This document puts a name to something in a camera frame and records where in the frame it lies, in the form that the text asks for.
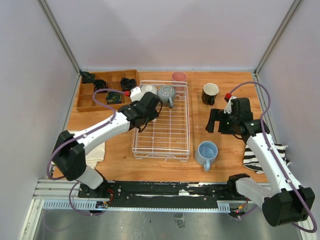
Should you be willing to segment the white speckled mug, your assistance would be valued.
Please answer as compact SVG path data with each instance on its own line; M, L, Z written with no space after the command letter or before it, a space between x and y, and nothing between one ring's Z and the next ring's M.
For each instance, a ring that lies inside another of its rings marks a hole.
M155 85L146 84L146 85L143 85L140 89L141 89L142 95L145 95L147 92L151 92L156 96L158 95L158 90Z

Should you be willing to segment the grey-green speckled mug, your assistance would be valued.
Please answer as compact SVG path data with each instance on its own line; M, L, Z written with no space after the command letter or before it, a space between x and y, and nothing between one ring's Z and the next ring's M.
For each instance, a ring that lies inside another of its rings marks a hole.
M164 105L168 106L170 109L174 107L176 90L173 86L164 85L160 87L160 89L157 92L157 95Z

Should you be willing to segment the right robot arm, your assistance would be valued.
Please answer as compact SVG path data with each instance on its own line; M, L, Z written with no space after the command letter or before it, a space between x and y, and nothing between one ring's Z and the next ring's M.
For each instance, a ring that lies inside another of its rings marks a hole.
M272 227L310 218L315 200L313 190L303 187L288 169L265 122L254 119L249 99L231 97L225 109L212 108L206 131L212 133L216 122L219 133L241 137L257 158L269 183L266 188L246 173L232 175L227 181L227 196L232 200L246 197L254 202Z

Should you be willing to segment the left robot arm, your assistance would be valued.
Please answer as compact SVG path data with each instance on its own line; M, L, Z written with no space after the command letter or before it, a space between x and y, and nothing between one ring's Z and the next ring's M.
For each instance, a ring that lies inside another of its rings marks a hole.
M140 100L122 106L105 120L76 133L65 130L56 141L51 162L68 181L87 186L91 194L101 198L107 193L107 180L96 169L87 166L86 156L109 139L134 128L142 132L156 119L163 101L154 93L146 92Z

